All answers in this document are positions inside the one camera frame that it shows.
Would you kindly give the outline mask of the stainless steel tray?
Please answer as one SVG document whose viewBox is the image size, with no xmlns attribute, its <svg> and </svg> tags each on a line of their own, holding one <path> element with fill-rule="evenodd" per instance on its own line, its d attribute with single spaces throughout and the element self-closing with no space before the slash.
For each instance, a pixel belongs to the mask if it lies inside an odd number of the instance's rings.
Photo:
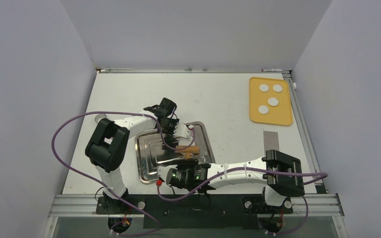
<svg viewBox="0 0 381 238">
<path fill-rule="evenodd" d="M 194 127 L 196 138 L 193 144 L 199 147 L 199 154 L 193 157 L 200 164 L 214 163 L 214 154 L 205 125 L 199 121 L 189 122 L 186 125 Z M 184 154 L 165 147 L 160 134 L 155 129 L 143 132 L 135 137 L 135 150 L 138 177 L 143 184 L 156 182 L 156 169 L 158 166 L 168 166 L 185 160 Z"/>
</svg>

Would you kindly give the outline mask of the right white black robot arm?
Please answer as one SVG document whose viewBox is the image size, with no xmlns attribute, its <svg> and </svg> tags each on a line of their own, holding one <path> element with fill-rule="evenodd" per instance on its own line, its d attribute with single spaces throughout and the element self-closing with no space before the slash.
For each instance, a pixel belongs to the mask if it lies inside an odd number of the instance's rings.
<svg viewBox="0 0 381 238">
<path fill-rule="evenodd" d="M 288 197 L 305 195 L 301 173 L 299 159 L 277 150 L 267 150 L 263 157 L 234 164 L 191 162 L 157 168 L 162 182 L 190 193 L 206 193 L 240 184 L 263 184 L 260 205 L 266 212 L 275 211 Z"/>
</svg>

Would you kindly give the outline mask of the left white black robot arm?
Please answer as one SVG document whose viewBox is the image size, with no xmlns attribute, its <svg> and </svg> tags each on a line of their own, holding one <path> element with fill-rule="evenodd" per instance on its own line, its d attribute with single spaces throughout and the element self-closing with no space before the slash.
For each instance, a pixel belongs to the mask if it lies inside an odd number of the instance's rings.
<svg viewBox="0 0 381 238">
<path fill-rule="evenodd" d="M 104 184 L 105 202 L 115 213 L 124 212 L 128 206 L 128 190 L 120 169 L 128 141 L 155 128 L 172 135 L 179 124 L 179 119 L 173 118 L 176 109 L 176 103 L 163 98 L 160 104 L 146 107 L 139 113 L 127 113 L 124 119 L 102 118 L 97 123 L 85 155 L 97 169 Z"/>
</svg>

